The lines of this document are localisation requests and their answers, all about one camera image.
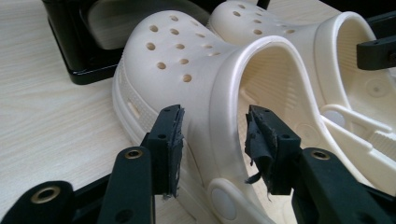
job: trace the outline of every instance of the white clog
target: white clog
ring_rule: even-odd
[[[396,194],[396,84],[388,69],[357,67],[356,45],[375,39],[360,15],[344,12],[321,23],[293,25],[248,2],[228,1],[214,10],[208,27],[241,46],[268,35],[287,38],[304,60],[338,146],[376,188]]]
[[[294,219],[286,200],[258,200],[248,178],[243,147],[248,105],[271,108],[297,134],[302,147],[335,153],[361,182],[318,111],[303,60],[280,36],[245,46],[224,42],[192,17],[164,11],[142,20],[131,34],[114,76],[120,121],[139,144],[161,109],[185,108],[185,148],[179,201],[199,223],[272,223]],[[260,198],[265,200],[262,192]]]

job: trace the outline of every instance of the clog opening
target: clog opening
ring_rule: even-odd
[[[259,105],[274,111],[291,128],[299,122],[300,113],[296,110],[299,102],[297,78],[299,68],[290,52],[274,44],[256,53],[247,63],[241,77],[238,94],[238,132],[239,141],[244,155],[245,165],[249,175],[257,174],[255,165],[250,166],[250,158],[244,153],[247,135],[246,113],[249,105]],[[288,202],[286,196],[271,196],[268,198],[266,187],[262,180],[253,185],[264,209],[273,220],[293,220],[292,211],[279,212],[277,206],[268,206],[273,202]]]
[[[354,17],[347,18],[341,25],[337,36],[337,57],[341,79],[353,110],[394,129],[396,91],[393,80],[389,78],[389,70],[365,71],[357,66],[356,46],[373,40],[368,29],[368,26],[364,26],[362,21]],[[361,129],[358,126],[352,126],[351,130],[357,135],[360,134]]]

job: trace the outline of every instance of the wooden table surface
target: wooden table surface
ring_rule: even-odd
[[[339,13],[317,0],[273,0],[269,11],[295,23]],[[71,82],[40,0],[0,1],[0,217],[33,186],[79,189],[110,173],[131,145],[113,111],[112,78]],[[171,199],[157,199],[158,223],[193,223]]]

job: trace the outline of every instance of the ventilation hole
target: ventilation hole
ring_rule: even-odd
[[[261,30],[254,30],[253,33],[255,35],[262,35],[262,31]]]
[[[151,25],[151,26],[149,27],[149,29],[150,29],[150,31],[152,31],[152,32],[158,32],[158,27],[157,27],[156,25]]]
[[[179,62],[180,62],[181,64],[186,64],[186,63],[189,62],[189,60],[187,60],[187,59],[180,59]]]
[[[192,24],[194,24],[195,26],[198,26],[198,22],[196,21],[191,21]]]
[[[177,49],[184,49],[186,47],[184,45],[182,45],[182,44],[176,44],[176,48]]]
[[[173,35],[178,35],[178,30],[176,30],[176,29],[171,29],[171,33],[172,33]]]
[[[219,52],[213,52],[213,53],[210,53],[210,54],[208,54],[209,56],[216,56],[216,55],[219,55],[220,53]]]
[[[192,76],[191,75],[186,74],[186,75],[183,76],[183,81],[184,82],[191,82],[191,80],[192,80]]]
[[[158,67],[159,69],[165,69],[165,68],[166,68],[166,64],[164,64],[164,63],[157,63],[157,67]]]
[[[128,99],[128,103],[127,103],[129,109],[132,111],[132,113],[134,114],[134,116],[139,119],[140,118],[140,111],[137,108],[137,106],[131,101],[131,99]]]
[[[287,30],[287,31],[285,31],[286,34],[292,34],[294,32],[295,32],[295,30]]]
[[[153,43],[147,43],[146,48],[149,50],[155,50],[155,45]]]
[[[172,21],[178,21],[178,17],[177,16],[170,16]]]

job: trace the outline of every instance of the white rubber shoe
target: white rubber shoe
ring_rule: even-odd
[[[240,47],[184,13],[153,14],[128,40],[114,76],[113,101],[136,145],[161,109],[185,108],[178,199],[198,223],[273,222],[266,212],[277,222],[294,219],[290,207],[284,212],[289,197],[271,196],[273,203],[263,203],[262,209],[253,187],[244,183],[249,176],[249,158],[244,162],[242,154],[248,105],[271,108],[302,137],[302,147],[329,149],[370,185],[332,139],[303,60],[280,36]],[[259,198],[267,200],[264,189],[261,193]]]
[[[344,12],[321,23],[293,25],[248,2],[228,1],[214,10],[208,27],[241,46],[268,35],[286,37],[304,60],[338,146],[376,188],[396,194],[396,84],[388,69],[358,69],[356,45],[375,39],[360,15]]]

